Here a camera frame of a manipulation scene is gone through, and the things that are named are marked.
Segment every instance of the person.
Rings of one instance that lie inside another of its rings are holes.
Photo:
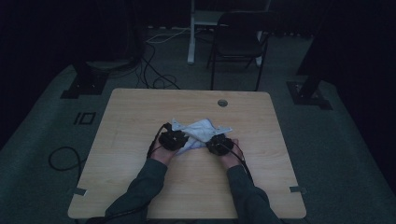
[[[233,143],[237,146],[239,144],[237,139],[233,139]],[[233,152],[242,158],[239,147],[233,147]],[[105,217],[90,218],[87,224],[146,223],[147,205],[163,188],[167,167],[176,153],[177,150],[171,151],[162,147],[157,138],[154,150],[127,192],[107,208]],[[219,161],[227,172],[239,224],[282,223],[271,209],[266,193],[254,186],[235,155],[229,152],[219,156]]]

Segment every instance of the person's left hand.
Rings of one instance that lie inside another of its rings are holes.
[[[166,166],[168,166],[169,163],[171,162],[172,158],[179,151],[179,149],[175,150],[175,151],[168,150],[161,145],[161,143],[159,142],[158,139],[159,138],[157,138],[157,140],[155,141],[154,148],[153,148],[155,150],[152,152],[150,157],[152,159],[154,159],[156,161],[160,161],[163,164],[165,164]]]

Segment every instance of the gray carpet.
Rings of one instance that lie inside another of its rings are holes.
[[[159,32],[165,31],[151,31],[150,34]],[[211,34],[206,33],[198,36],[207,40],[211,38]],[[163,75],[176,77],[176,84],[181,89],[208,90],[210,70],[206,70],[205,65],[210,45],[198,40],[195,64],[188,65],[188,43],[188,35],[178,35],[164,43],[153,44],[156,54],[151,64]],[[310,39],[300,37],[271,38],[259,88],[259,91],[267,91],[272,96],[297,180],[307,191],[303,195],[306,219],[285,221],[396,223],[395,195],[376,167],[335,87],[329,83],[320,84],[320,90],[331,102],[333,110],[295,105],[290,98],[286,81],[306,79],[295,74],[310,43]],[[147,47],[146,59],[151,52],[152,49]],[[215,89],[253,90],[258,68],[250,66],[245,70],[243,66],[219,65]],[[0,151],[1,224],[75,223],[67,216],[67,209],[77,184],[78,169],[66,172],[50,169],[48,156],[56,148],[68,146],[75,148],[81,158],[86,158],[112,90],[146,88],[136,75],[140,68],[112,73],[102,95],[82,95],[75,100],[60,99],[76,75],[71,66],[51,82]],[[155,77],[152,70],[147,71],[150,84]],[[78,113],[93,112],[96,116],[91,125],[75,124]],[[64,150],[54,155],[53,162],[66,167],[75,164],[76,158],[72,151]],[[196,222],[230,223],[227,220]]]

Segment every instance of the hand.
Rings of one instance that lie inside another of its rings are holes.
[[[153,148],[154,151],[152,152],[150,157],[152,159],[154,159],[156,161],[160,161],[163,164],[165,164],[166,166],[168,166],[169,163],[171,162],[172,158],[178,152],[178,150],[171,151],[171,150],[164,148],[158,139],[159,138],[157,138],[155,141],[154,148]]]
[[[238,139],[232,139],[232,141],[236,145],[236,146],[233,146],[232,152],[234,152],[236,155],[238,155],[239,158],[242,159],[242,157],[243,157],[242,151],[241,151],[241,149],[239,149],[239,147],[237,147],[237,146],[239,146]],[[224,156],[220,156],[219,159],[220,159],[222,165],[224,166],[224,168],[227,170],[233,166],[242,164],[241,161],[238,160],[238,158],[236,158],[235,155],[231,152],[225,154]]]

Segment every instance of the black chair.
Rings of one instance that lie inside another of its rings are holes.
[[[247,62],[246,68],[262,57],[254,91],[262,77],[268,38],[276,30],[277,15],[268,11],[230,11],[223,13],[215,28],[212,50],[206,68],[212,63],[210,90],[213,91],[216,62]]]

